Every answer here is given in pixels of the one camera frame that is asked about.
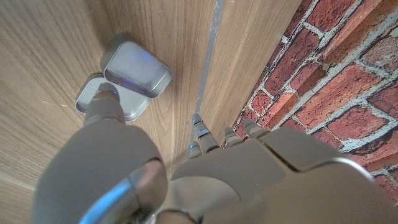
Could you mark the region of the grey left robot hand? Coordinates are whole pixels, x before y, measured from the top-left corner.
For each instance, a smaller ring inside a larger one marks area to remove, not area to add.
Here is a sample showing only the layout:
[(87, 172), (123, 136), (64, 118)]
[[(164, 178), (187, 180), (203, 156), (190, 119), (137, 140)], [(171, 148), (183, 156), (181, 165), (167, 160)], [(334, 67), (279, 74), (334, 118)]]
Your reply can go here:
[(101, 84), (84, 126), (56, 154), (34, 195), (32, 223), (396, 223), (397, 206), (359, 164), (294, 129), (247, 123), (249, 140), (211, 144), (200, 130), (171, 176), (145, 131), (124, 121)]

